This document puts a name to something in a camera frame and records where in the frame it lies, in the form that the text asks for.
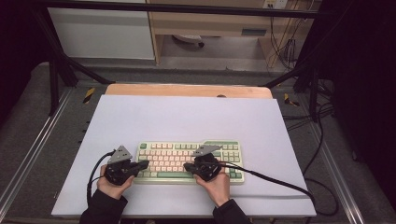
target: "cabinet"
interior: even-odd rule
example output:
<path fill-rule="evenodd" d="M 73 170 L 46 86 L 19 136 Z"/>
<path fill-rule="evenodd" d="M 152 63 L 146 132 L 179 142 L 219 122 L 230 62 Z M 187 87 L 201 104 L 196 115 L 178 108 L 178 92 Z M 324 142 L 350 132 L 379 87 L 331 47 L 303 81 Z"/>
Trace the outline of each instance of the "cabinet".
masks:
<path fill-rule="evenodd" d="M 49 13 L 70 57 L 154 59 L 147 12 L 49 8 Z"/>
<path fill-rule="evenodd" d="M 263 8 L 264 0 L 147 0 L 149 4 L 199 5 L 217 7 L 252 7 Z M 286 8 L 300 9 L 308 3 L 289 0 Z M 299 19 L 257 16 L 212 15 L 190 13 L 150 12 L 148 14 L 153 40 L 156 63 L 161 62 L 164 35 L 213 35 L 213 36 L 249 36 L 257 37 L 270 67 L 276 63 L 276 52 L 271 43 L 271 23 L 274 39 L 279 46 L 284 46 L 294 33 Z M 305 39 L 311 20 L 300 23 L 296 37 Z"/>

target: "person's right hand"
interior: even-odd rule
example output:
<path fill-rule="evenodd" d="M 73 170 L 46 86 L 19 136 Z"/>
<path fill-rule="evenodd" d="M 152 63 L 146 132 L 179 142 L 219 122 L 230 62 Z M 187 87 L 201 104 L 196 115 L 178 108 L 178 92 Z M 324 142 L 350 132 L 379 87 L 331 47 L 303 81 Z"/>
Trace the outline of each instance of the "person's right hand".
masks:
<path fill-rule="evenodd" d="M 222 206 L 230 200 L 230 177 L 225 174 L 225 168 L 222 167 L 218 176 L 205 182 L 200 176 L 194 175 L 197 184 L 206 189 L 210 199 L 217 207 Z"/>
<path fill-rule="evenodd" d="M 134 181 L 134 176 L 131 175 L 121 186 L 113 185 L 112 183 L 108 182 L 108 180 L 105 178 L 106 167 L 107 165 L 103 165 L 101 167 L 100 170 L 101 177 L 99 178 L 96 184 L 97 188 L 101 190 L 104 194 L 108 195 L 109 197 L 119 200 L 122 193 L 126 189 L 132 186 L 132 183 Z"/>

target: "metal frame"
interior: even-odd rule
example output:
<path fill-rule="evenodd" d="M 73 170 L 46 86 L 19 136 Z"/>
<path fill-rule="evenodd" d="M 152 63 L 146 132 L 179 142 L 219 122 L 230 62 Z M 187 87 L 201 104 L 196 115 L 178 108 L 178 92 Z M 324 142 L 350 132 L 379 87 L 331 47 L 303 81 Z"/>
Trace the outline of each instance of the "metal frame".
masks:
<path fill-rule="evenodd" d="M 238 15 L 238 16 L 261 16 L 261 17 L 283 17 L 283 18 L 304 18 L 304 19 L 329 19 L 335 15 L 334 12 L 300 11 L 300 10 L 280 10 L 266 8 L 245 8 L 245 7 L 207 7 L 188 5 L 165 5 L 165 4 L 141 4 L 141 3 L 118 3 L 118 2 L 94 2 L 94 1 L 71 1 L 71 0 L 32 0 L 26 2 L 30 4 L 30 9 L 36 23 L 40 27 L 46 40 L 43 45 L 49 48 L 48 55 L 54 68 L 51 70 L 51 115 L 58 106 L 57 83 L 55 77 L 59 74 L 66 86 L 76 86 L 78 79 L 72 68 L 75 68 L 85 75 L 92 77 L 102 84 L 111 84 L 114 81 L 107 80 L 95 74 L 93 71 L 69 58 L 63 51 L 60 41 L 53 29 L 50 29 L 48 22 L 43 16 L 43 10 L 47 7 L 75 8 L 75 9 L 101 9 L 117 11 L 147 11 L 147 12 L 176 12 L 176 13 L 200 13 L 217 15 Z"/>

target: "black metal pole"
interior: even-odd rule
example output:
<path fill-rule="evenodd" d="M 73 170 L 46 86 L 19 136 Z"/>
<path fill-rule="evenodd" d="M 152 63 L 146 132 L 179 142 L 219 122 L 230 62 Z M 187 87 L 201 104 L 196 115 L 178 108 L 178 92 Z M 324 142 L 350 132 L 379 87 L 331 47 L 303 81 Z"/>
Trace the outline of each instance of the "black metal pole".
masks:
<path fill-rule="evenodd" d="M 103 77 L 100 77 L 99 75 L 97 75 L 96 73 L 94 73 L 93 71 L 89 70 L 88 68 L 86 68 L 85 66 L 83 66 L 82 64 L 74 61 L 73 59 L 71 59 L 69 56 L 67 56 L 66 54 L 63 53 L 64 59 L 70 64 L 72 65 L 74 68 L 76 68 L 77 70 L 79 70 L 80 72 L 84 73 L 85 75 L 95 79 L 96 81 L 100 82 L 101 84 L 112 84 L 115 83 L 115 81 L 110 81 L 108 79 L 105 79 Z"/>
<path fill-rule="evenodd" d="M 101 9 L 101 10 L 117 10 L 117 11 L 176 12 L 176 13 L 199 13 L 199 14 L 283 17 L 283 18 L 303 18 L 303 19 L 325 19 L 325 18 L 329 18 L 329 16 L 331 15 L 334 15 L 334 12 L 249 8 L 249 7 L 209 7 L 209 6 L 70 1 L 70 0 L 33 0 L 32 2 L 35 5 L 40 5 L 42 7 Z"/>
<path fill-rule="evenodd" d="M 306 70 L 306 68 L 307 68 L 307 66 L 301 64 L 298 67 L 295 67 L 293 70 L 289 71 L 287 74 L 277 77 L 276 79 L 274 79 L 266 84 L 259 85 L 259 87 L 266 87 L 268 89 L 271 89 L 271 88 L 275 87 L 276 85 L 278 85 L 279 83 L 282 83 L 291 77 L 299 76 L 303 71 Z"/>
<path fill-rule="evenodd" d="M 37 25 L 41 28 L 43 35 L 47 39 L 47 43 L 49 47 L 45 47 L 49 49 L 48 54 L 53 58 L 54 62 L 57 64 L 57 69 L 59 74 L 61 75 L 64 84 L 66 86 L 76 86 L 78 83 L 78 79 L 76 78 L 73 70 L 69 67 L 67 63 L 65 63 L 64 58 L 61 54 L 63 52 L 62 47 L 54 37 L 51 29 L 48 27 L 46 20 L 43 18 L 43 14 L 41 9 L 43 7 L 31 7 L 31 13 L 37 22 Z"/>

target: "green keyboard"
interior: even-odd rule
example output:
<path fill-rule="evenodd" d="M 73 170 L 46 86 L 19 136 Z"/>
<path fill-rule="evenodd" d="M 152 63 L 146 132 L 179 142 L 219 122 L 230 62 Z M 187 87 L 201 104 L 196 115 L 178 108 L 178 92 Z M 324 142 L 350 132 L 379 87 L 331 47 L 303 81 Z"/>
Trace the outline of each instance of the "green keyboard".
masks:
<path fill-rule="evenodd" d="M 219 146 L 213 151 L 218 161 L 228 161 L 238 166 L 242 165 L 241 146 L 237 141 L 205 141 L 193 142 L 142 142 L 139 144 L 136 161 L 149 161 L 148 168 L 140 171 L 134 179 L 135 183 L 145 184 L 193 184 L 195 179 L 184 169 L 185 162 L 194 163 L 191 154 L 201 145 Z M 226 168 L 230 183 L 242 184 L 245 181 L 244 172 Z"/>

